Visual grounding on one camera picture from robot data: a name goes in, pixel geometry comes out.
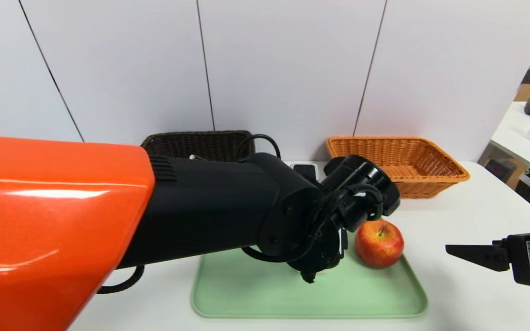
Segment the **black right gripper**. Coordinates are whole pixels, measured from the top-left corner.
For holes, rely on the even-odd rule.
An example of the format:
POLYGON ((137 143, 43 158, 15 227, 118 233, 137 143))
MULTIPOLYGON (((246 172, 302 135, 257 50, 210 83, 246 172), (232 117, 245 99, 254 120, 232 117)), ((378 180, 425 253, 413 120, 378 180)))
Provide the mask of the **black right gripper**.
POLYGON ((490 245, 446 245, 446 253, 495 272, 513 269, 514 281, 530 286, 530 233, 509 235, 490 245))

